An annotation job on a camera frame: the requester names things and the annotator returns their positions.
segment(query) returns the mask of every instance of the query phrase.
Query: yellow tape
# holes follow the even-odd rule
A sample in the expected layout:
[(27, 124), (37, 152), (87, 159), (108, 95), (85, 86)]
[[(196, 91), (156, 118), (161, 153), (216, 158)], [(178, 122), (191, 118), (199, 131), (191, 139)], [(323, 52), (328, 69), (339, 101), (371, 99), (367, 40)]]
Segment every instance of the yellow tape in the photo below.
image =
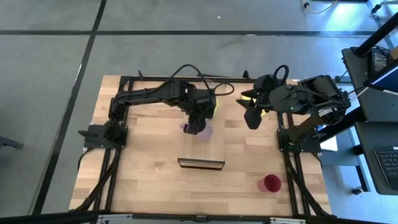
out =
[(214, 116), (214, 115), (216, 115), (217, 108), (218, 108), (218, 100), (216, 99), (216, 108), (214, 108), (214, 113), (213, 113), (213, 116)]
[[(241, 95), (241, 97), (242, 97), (242, 100), (251, 100), (251, 98), (247, 97), (247, 96)], [(261, 116), (265, 116), (266, 114), (267, 114), (266, 111), (264, 111), (264, 110), (261, 111)]]

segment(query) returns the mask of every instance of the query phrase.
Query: keyboard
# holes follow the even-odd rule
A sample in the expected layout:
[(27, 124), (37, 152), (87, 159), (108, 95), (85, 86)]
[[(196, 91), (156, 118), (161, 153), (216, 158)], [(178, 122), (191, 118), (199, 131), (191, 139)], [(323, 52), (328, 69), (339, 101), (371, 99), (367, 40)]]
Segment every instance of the keyboard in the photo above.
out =
[(398, 190), (398, 147), (377, 147), (374, 152), (389, 187)]

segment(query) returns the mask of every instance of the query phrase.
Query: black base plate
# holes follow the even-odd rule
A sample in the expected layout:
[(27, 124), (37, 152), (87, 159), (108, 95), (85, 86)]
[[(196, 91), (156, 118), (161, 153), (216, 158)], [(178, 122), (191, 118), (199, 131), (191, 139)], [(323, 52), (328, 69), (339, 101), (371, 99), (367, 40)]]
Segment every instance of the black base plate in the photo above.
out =
[(281, 150), (289, 150), (289, 152), (321, 152), (321, 145), (319, 139), (312, 138), (316, 136), (315, 130), (313, 133), (307, 135), (307, 137), (300, 141), (297, 146), (290, 145), (289, 135), (287, 134), (288, 129), (278, 129), (278, 142)]
[(126, 145), (126, 137), (127, 137), (127, 131), (128, 128), (127, 126), (121, 128), (120, 132), (122, 132), (122, 135), (124, 138), (120, 141), (110, 141), (107, 139), (104, 139), (104, 132), (105, 128), (103, 125), (97, 125), (97, 124), (92, 124), (88, 126), (89, 133), (95, 133), (94, 136), (88, 137), (85, 139), (84, 147), (88, 149), (93, 149), (93, 148), (104, 148), (104, 149), (123, 149), (124, 146)]

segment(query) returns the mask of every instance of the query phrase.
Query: table leg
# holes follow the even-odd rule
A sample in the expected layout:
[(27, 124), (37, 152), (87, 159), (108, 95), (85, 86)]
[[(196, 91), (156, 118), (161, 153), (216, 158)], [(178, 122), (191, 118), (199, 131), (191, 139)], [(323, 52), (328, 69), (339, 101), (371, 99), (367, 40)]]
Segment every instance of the table leg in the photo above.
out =
[(20, 149), (20, 148), (22, 148), (23, 144), (19, 143), (17, 141), (14, 141), (14, 140), (11, 140), (11, 139), (8, 139), (8, 138), (0, 136), (0, 147), (1, 146), (11, 146), (11, 147), (14, 147), (16, 149)]
[(356, 168), (356, 172), (358, 173), (359, 181), (362, 186), (362, 191), (369, 192), (370, 191), (369, 183), (368, 183), (368, 180), (366, 180), (366, 176), (365, 176), (362, 165), (359, 163), (359, 166), (355, 166), (355, 168)]
[(354, 146), (354, 147), (353, 147), (353, 151), (354, 151), (354, 154), (355, 154), (356, 156), (359, 156), (359, 155), (362, 155), (362, 154), (363, 154), (362, 146), (361, 146), (360, 144), (357, 145), (357, 146)]
[(346, 114), (339, 123), (327, 126), (320, 130), (318, 132), (318, 134), (321, 136), (319, 142), (324, 142), (332, 138), (338, 133), (350, 128), (357, 121), (365, 121), (365, 117), (360, 106)]

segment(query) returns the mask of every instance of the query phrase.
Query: black desk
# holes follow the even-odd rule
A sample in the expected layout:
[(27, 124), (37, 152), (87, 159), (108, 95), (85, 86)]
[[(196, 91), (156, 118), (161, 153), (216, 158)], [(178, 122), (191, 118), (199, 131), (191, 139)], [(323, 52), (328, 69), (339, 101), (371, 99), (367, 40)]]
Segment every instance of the black desk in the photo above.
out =
[[(363, 82), (368, 79), (367, 58), (355, 56), (351, 49), (343, 49), (342, 53), (354, 89), (363, 87)], [(358, 97), (358, 101), (367, 121), (398, 123), (398, 96), (369, 88)]]
[[(342, 53), (354, 88), (357, 90), (363, 87), (363, 82), (368, 79), (366, 74), (368, 59), (355, 56), (351, 49), (343, 49)], [(357, 90), (356, 93), (358, 94), (362, 90), (364, 88)], [(398, 96), (369, 88), (358, 97), (358, 101), (360, 106), (349, 112), (342, 121), (319, 132), (324, 134), (321, 142), (352, 127), (355, 122), (359, 121), (398, 123)]]
[(349, 130), (336, 135), (337, 151), (323, 150), (319, 159), (322, 165), (331, 166), (359, 166), (359, 161), (354, 153), (354, 144)]
[(355, 122), (354, 125), (376, 191), (383, 195), (398, 195), (398, 190), (392, 190), (387, 185), (373, 151), (375, 147), (398, 146), (398, 124)]

